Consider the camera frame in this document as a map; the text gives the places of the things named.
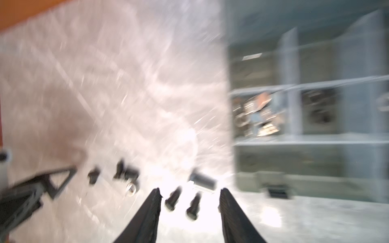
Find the black hex nut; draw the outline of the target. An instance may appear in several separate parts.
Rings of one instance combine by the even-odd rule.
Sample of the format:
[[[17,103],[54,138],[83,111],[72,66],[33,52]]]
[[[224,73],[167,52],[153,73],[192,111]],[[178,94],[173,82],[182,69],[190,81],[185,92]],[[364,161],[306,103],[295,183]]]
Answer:
[[[333,89],[315,89],[303,93],[303,104],[309,110],[309,119],[313,124],[328,124],[333,121],[331,107],[335,101]]]

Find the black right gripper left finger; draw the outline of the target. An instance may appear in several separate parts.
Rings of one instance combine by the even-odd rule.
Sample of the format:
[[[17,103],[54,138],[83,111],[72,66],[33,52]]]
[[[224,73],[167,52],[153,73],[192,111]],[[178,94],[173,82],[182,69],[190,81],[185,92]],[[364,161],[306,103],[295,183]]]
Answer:
[[[153,189],[114,243],[155,243],[157,240],[161,202],[160,189]]]

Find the silver hex nut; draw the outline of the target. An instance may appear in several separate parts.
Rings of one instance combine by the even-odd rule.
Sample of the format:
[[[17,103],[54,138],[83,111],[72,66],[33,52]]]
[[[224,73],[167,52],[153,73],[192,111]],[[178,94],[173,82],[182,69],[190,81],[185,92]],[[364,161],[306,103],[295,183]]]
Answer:
[[[126,195],[134,196],[139,191],[139,183],[137,180],[130,181],[126,186]]]

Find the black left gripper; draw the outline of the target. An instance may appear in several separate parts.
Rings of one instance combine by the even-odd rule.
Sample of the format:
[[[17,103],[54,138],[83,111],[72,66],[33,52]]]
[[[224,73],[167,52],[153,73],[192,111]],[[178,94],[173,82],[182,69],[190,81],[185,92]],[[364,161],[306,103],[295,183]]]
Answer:
[[[46,192],[51,199],[56,199],[70,183],[78,169],[75,166],[38,174],[19,182],[1,192],[1,237],[9,233],[43,206],[42,195]],[[55,186],[51,176],[68,173],[63,183]]]

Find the silver wing nut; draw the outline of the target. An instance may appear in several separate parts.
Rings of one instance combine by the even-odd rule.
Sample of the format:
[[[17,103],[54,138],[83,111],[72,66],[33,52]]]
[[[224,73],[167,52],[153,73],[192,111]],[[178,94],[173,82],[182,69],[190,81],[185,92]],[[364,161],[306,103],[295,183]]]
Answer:
[[[266,137],[283,134],[287,102],[283,91],[263,91],[232,99],[235,137]]]

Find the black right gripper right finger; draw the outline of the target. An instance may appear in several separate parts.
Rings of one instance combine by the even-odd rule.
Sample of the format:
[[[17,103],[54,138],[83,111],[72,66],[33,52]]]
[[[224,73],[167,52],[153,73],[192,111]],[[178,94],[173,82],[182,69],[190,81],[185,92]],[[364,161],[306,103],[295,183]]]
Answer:
[[[266,243],[227,188],[220,192],[219,211],[225,243]]]

